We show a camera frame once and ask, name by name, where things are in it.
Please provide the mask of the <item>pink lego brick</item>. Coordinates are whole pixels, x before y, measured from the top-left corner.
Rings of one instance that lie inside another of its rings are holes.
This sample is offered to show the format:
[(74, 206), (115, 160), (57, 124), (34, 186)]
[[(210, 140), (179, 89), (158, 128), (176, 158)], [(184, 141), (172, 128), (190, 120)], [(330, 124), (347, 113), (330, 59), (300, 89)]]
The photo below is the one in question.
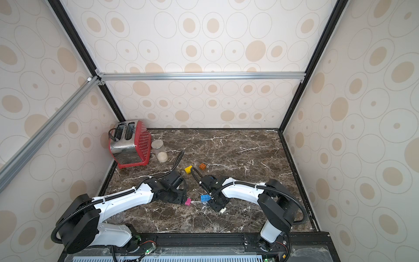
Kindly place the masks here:
[(186, 206), (190, 206), (191, 205), (191, 202), (192, 202), (192, 200), (190, 199), (190, 198), (188, 198), (186, 201), (185, 201), (185, 205)]

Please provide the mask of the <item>yellow lego brick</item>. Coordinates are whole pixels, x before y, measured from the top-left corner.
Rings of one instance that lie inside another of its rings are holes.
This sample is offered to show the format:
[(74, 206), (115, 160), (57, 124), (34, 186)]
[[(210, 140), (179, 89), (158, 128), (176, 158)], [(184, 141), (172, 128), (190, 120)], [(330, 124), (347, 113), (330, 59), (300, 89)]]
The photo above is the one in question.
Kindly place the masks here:
[(184, 169), (184, 171), (186, 172), (186, 174), (190, 174), (191, 173), (191, 169), (193, 168), (193, 166), (192, 165), (190, 165), (190, 166), (188, 166), (188, 167), (186, 167), (185, 169)]

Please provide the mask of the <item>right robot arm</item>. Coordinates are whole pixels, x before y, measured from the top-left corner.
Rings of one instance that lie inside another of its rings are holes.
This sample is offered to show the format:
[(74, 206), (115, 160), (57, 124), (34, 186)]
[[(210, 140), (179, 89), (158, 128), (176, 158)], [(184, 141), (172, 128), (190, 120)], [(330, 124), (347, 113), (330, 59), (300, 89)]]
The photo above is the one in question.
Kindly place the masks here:
[(259, 234), (260, 241), (266, 244), (273, 244), (279, 236), (288, 234), (293, 225), (304, 224), (308, 220), (304, 205), (275, 179), (266, 183), (250, 183), (206, 175), (197, 182), (208, 193), (208, 204), (216, 212), (221, 212), (230, 199), (258, 205), (267, 218)]

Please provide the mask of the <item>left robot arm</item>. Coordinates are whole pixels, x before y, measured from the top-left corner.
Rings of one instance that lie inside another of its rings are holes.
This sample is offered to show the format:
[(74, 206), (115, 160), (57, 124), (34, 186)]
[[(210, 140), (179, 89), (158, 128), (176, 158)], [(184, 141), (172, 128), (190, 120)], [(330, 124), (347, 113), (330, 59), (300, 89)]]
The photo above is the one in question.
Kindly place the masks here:
[(152, 202), (183, 205), (188, 185), (177, 171), (162, 178), (149, 178), (140, 185), (115, 194), (91, 198), (78, 196), (58, 219), (51, 241), (62, 244), (68, 254), (92, 246), (114, 246), (132, 253), (143, 245), (131, 225), (107, 223), (107, 219), (136, 206)]

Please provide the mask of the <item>long blue lego brick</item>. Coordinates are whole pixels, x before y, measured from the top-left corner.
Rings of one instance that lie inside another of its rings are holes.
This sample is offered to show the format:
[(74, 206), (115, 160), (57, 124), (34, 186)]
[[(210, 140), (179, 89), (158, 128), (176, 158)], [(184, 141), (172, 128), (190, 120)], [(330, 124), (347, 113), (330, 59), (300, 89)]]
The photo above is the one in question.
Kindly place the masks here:
[(211, 196), (208, 194), (201, 195), (200, 200), (202, 203), (207, 203), (211, 200)]

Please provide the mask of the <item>red and chrome toaster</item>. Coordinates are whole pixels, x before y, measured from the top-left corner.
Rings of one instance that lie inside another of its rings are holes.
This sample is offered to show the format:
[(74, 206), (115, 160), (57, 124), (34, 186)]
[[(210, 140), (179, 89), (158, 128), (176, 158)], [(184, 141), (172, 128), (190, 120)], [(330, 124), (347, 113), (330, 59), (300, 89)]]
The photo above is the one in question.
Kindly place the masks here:
[(117, 123), (108, 137), (109, 151), (120, 169), (148, 165), (152, 138), (142, 121)]

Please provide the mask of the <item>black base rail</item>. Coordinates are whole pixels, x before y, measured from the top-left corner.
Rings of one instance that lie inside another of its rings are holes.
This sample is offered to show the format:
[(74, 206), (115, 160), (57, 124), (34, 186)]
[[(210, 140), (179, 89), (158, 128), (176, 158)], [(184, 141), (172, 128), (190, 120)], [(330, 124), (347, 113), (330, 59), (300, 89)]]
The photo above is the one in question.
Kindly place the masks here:
[(328, 233), (290, 233), (262, 248), (256, 233), (144, 234), (135, 252), (88, 247), (60, 262), (338, 262)]

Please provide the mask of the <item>horizontal aluminium frame bar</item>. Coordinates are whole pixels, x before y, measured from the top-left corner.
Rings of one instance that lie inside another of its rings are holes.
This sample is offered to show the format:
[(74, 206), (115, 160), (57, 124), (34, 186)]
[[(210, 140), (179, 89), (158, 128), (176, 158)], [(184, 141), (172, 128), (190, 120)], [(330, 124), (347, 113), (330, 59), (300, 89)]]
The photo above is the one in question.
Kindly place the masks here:
[(298, 79), (305, 72), (210, 72), (210, 73), (100, 73), (105, 81), (164, 81), (164, 80), (264, 80)]

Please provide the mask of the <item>left aluminium frame bar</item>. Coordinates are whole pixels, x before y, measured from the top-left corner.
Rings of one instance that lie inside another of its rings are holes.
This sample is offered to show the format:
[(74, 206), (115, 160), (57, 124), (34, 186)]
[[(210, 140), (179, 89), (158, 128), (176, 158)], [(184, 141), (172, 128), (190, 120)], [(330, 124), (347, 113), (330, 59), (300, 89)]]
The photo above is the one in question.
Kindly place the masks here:
[(99, 85), (98, 76), (93, 76), (91, 77), (91, 80), (85, 82), (2, 167), (1, 191), (4, 191), (21, 169), (85, 98), (90, 90), (97, 85)]

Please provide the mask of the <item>left black corner post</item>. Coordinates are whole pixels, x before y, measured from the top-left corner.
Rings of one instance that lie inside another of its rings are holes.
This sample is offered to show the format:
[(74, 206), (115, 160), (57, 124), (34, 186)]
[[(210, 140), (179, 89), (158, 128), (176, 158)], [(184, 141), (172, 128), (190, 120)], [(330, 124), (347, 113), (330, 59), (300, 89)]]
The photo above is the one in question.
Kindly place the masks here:
[(125, 121), (125, 117), (117, 105), (113, 95), (111, 94), (108, 86), (106, 83), (101, 79), (99, 76), (99, 70), (93, 61), (89, 51), (87, 50), (83, 40), (81, 39), (80, 35), (78, 34), (73, 22), (71, 21), (69, 15), (64, 9), (64, 5), (61, 1), (56, 0), (48, 0), (49, 5), (52, 8), (52, 11), (57, 16), (59, 22), (61, 23), (62, 27), (64, 28), (66, 34), (68, 35), (70, 41), (73, 43), (76, 51), (80, 55), (84, 65), (87, 67), (88, 71), (91, 73), (92, 76), (97, 76), (99, 78), (98, 87), (104, 96), (105, 100), (107, 101), (108, 105), (110, 106), (111, 110), (113, 111), (114, 115), (120, 122)]

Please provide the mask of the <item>black corner post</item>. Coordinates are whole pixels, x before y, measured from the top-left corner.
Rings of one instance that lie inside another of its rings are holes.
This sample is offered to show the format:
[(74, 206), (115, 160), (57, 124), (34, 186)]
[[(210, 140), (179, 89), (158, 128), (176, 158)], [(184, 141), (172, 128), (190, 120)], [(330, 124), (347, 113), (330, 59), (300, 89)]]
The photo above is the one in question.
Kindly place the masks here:
[(106, 83), (101, 79), (99, 76), (99, 70), (93, 61), (89, 51), (87, 50), (83, 40), (81, 39), (80, 35), (78, 34), (73, 22), (71, 21), (69, 15), (64, 9), (64, 5), (61, 1), (56, 0), (48, 0), (49, 5), (52, 8), (52, 11), (57, 16), (59, 22), (61, 23), (62, 27), (64, 28), (66, 34), (68, 35), (70, 41), (73, 43), (76, 51), (80, 55), (84, 65), (87, 67), (88, 71), (91, 73), (92, 76), (97, 76), (99, 78), (98, 87), (104, 96), (105, 100), (107, 101), (108, 105), (110, 106), (111, 110), (113, 111), (114, 115), (120, 122), (125, 121), (125, 117), (117, 105), (113, 95), (111, 94), (108, 86)]
[(314, 49), (314, 52), (311, 56), (311, 59), (308, 63), (308, 67), (305, 71), (306, 76), (304, 77), (304, 79), (302, 80), (302, 82), (299, 84), (296, 93), (294, 94), (292, 101), (288, 107), (288, 110), (285, 114), (284, 120), (282, 121), (282, 124), (279, 127), (278, 132), (280, 134), (283, 134), (307, 85), (309, 80), (311, 79), (318, 63), (319, 60), (322, 56), (322, 54), (324, 53), (324, 50), (339, 22), (340, 17), (342, 16), (345, 8), (347, 7), (348, 4), (348, 0), (338, 0), (336, 1), (335, 7), (325, 25), (325, 28), (322, 32), (322, 35), (320, 36), (320, 40), (316, 46), (316, 48)]

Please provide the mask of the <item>right black corner post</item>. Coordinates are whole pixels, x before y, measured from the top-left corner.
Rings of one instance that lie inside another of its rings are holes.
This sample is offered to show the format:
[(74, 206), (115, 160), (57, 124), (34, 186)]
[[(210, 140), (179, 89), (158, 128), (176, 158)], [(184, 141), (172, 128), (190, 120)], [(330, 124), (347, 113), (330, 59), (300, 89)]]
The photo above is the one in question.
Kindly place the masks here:
[(292, 101), (288, 107), (288, 110), (285, 114), (284, 120), (282, 121), (282, 124), (279, 127), (278, 132), (280, 134), (283, 134), (307, 85), (309, 80), (311, 79), (318, 63), (319, 60), (322, 56), (322, 54), (324, 53), (324, 50), (339, 22), (340, 17), (342, 16), (345, 8), (347, 7), (348, 4), (348, 0), (338, 0), (336, 1), (335, 7), (325, 25), (325, 28), (322, 32), (322, 35), (320, 36), (320, 40), (316, 46), (316, 48), (314, 49), (314, 52), (311, 56), (311, 59), (308, 63), (308, 67), (305, 71), (306, 76), (304, 77), (304, 79), (302, 80), (302, 82), (299, 84), (296, 93), (294, 94)]

